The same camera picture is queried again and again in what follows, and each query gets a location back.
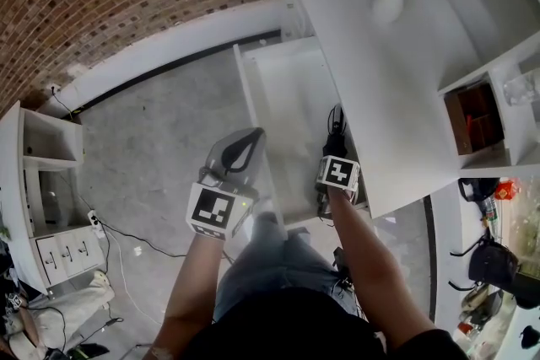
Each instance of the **power strip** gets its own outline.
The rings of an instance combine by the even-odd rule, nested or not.
[[[90,223],[92,224],[92,231],[94,231],[94,234],[97,236],[97,238],[104,239],[105,231],[103,229],[103,225],[101,225],[101,222],[95,213],[95,210],[90,210],[88,212],[88,219],[90,220]]]

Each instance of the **drawer handle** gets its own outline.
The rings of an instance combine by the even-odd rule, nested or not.
[[[71,256],[71,252],[69,251],[69,246],[66,246],[67,254],[62,254],[62,258],[69,257],[69,260],[73,262],[73,257]]]
[[[79,249],[78,251],[82,254],[83,252],[86,252],[86,256],[88,256],[88,248],[86,247],[86,243],[84,243],[83,241],[83,244],[84,244],[84,249]]]
[[[54,261],[54,256],[53,256],[52,252],[49,252],[49,254],[51,255],[52,261],[50,261],[50,260],[47,261],[47,260],[46,260],[46,261],[45,261],[45,264],[51,264],[51,263],[54,264],[54,270],[56,270],[56,269],[57,269],[57,262]]]

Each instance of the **white drawer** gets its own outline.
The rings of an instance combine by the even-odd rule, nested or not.
[[[243,54],[235,46],[235,55],[251,123],[267,133],[262,177],[270,183],[276,212],[285,227],[315,218],[327,119],[340,102],[318,41],[292,40]],[[354,145],[348,147],[348,158],[357,159]]]
[[[39,251],[41,264],[45,269],[51,285],[56,285],[68,279],[68,275],[62,263],[62,255],[58,249],[55,237],[45,237],[35,241]]]
[[[77,251],[75,233],[58,234],[56,239],[67,275],[71,277],[83,271],[83,263]]]
[[[91,227],[78,229],[75,234],[75,246],[78,257],[83,265],[83,270],[98,266],[105,262],[100,242],[95,237]]]

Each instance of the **black cable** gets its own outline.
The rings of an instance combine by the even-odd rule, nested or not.
[[[66,185],[68,185],[72,191],[74,191],[73,187],[68,183],[68,181],[66,179],[63,178],[62,175],[60,175],[60,178],[66,183]],[[77,196],[84,202],[84,204],[86,204],[86,206],[88,207],[89,210],[94,210],[89,204],[88,202],[83,198],[83,196],[81,194],[79,194],[78,192],[75,191],[75,193],[77,194]],[[181,257],[184,257],[186,256],[186,254],[179,254],[179,255],[174,255],[174,254],[170,254],[169,252],[165,252],[164,250],[161,250],[159,248],[156,248],[153,244],[151,244],[149,241],[147,241],[146,239],[141,239],[140,237],[137,237],[136,235],[133,235],[133,234],[127,234],[127,233],[123,233],[122,231],[116,229],[116,228],[113,228],[111,227],[110,225],[107,225],[106,223],[104,223],[103,221],[101,221],[100,219],[98,219],[101,223],[101,225],[103,225],[104,227],[107,227],[108,229],[110,229],[111,231],[115,231],[125,237],[133,237],[134,239],[137,239],[141,242],[144,242],[146,243],[148,246],[150,246],[153,250],[157,250],[158,252],[164,254],[164,255],[167,255],[171,258],[181,258]],[[111,241],[109,240],[109,235],[107,234],[106,230],[103,230],[104,233],[105,233],[105,237],[107,239],[107,253],[106,253],[106,258],[105,258],[105,274],[109,271],[109,253],[111,252]],[[227,254],[225,254],[224,252],[224,258],[230,263],[232,264],[234,262],[234,260],[232,260],[230,258],[230,256],[228,256]]]
[[[62,104],[63,107],[67,110],[67,112],[69,113],[69,117],[70,117],[71,121],[73,121],[73,116],[71,114],[71,110],[67,106],[65,106],[65,104],[63,102],[61,102],[61,100],[59,100],[57,98],[57,95],[54,93],[54,86],[51,87],[51,92],[52,92],[52,96],[54,97],[54,99],[56,99],[59,104]]]
[[[46,310],[46,309],[52,309],[52,310],[56,310],[60,316],[62,317],[62,323],[63,323],[63,329],[62,329],[62,333],[64,335],[64,345],[62,346],[62,352],[64,352],[64,350],[66,349],[66,319],[64,318],[64,314],[58,310],[57,308],[53,308],[52,306],[46,306],[45,308],[29,308],[29,307],[26,307],[26,306],[21,306],[22,309],[26,309],[26,310]]]
[[[162,253],[163,255],[167,255],[171,258],[179,258],[181,256],[186,256],[186,254],[178,254],[178,255],[175,255],[175,254],[170,254],[169,252],[165,252],[164,250],[161,250],[160,248],[156,248],[153,244],[151,244],[149,241],[147,241],[146,239],[141,239],[140,237],[137,237],[136,235],[133,235],[133,234],[127,234],[127,233],[123,233],[122,231],[120,231],[119,229],[116,229],[116,228],[113,228],[111,227],[110,225],[107,225],[106,223],[104,223],[103,221],[101,221],[101,225],[103,225],[104,227],[107,227],[108,229],[110,229],[111,231],[115,231],[116,233],[119,233],[125,237],[133,237],[134,239],[137,239],[141,242],[144,242],[146,243],[148,246],[150,246],[153,250],[157,250],[158,252]]]
[[[111,252],[111,241],[109,240],[109,234],[105,230],[105,238],[107,239],[107,254],[105,256],[105,274],[109,272],[109,253]]]
[[[86,338],[84,338],[81,342],[79,342],[74,348],[76,347],[80,347],[81,345],[83,345],[90,337],[92,337],[93,335],[95,335],[98,331],[100,330],[103,330],[105,329],[106,327],[109,327],[113,324],[116,324],[116,323],[123,323],[124,322],[124,319],[119,316],[117,318],[112,318],[111,316],[111,309],[109,309],[109,316],[111,317],[110,320],[108,320],[104,325],[102,325],[98,330],[94,331],[93,333],[90,334],[90,336],[87,336]]]
[[[320,220],[321,220],[321,222],[322,222],[322,223],[324,223],[324,224],[325,224],[325,225],[326,225],[327,227],[330,227],[330,228],[334,228],[334,225],[333,225],[333,224],[332,224],[332,225],[330,225],[329,223],[326,223],[326,222],[324,222],[324,219],[323,219],[323,218],[321,218],[320,216],[319,216],[319,219],[320,219]]]
[[[229,264],[233,264],[235,260],[233,260],[230,255],[227,254],[227,252],[223,251],[224,258],[229,262]]]

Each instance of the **red object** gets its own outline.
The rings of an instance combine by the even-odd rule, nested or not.
[[[512,180],[500,182],[495,190],[496,200],[511,200],[518,192],[516,185]]]
[[[467,134],[471,135],[471,123],[473,122],[473,117],[470,114],[467,114]]]
[[[471,331],[473,328],[473,326],[470,325],[470,324],[465,324],[465,323],[459,323],[457,325],[457,328],[463,333],[463,335],[468,335],[469,334],[469,331]]]

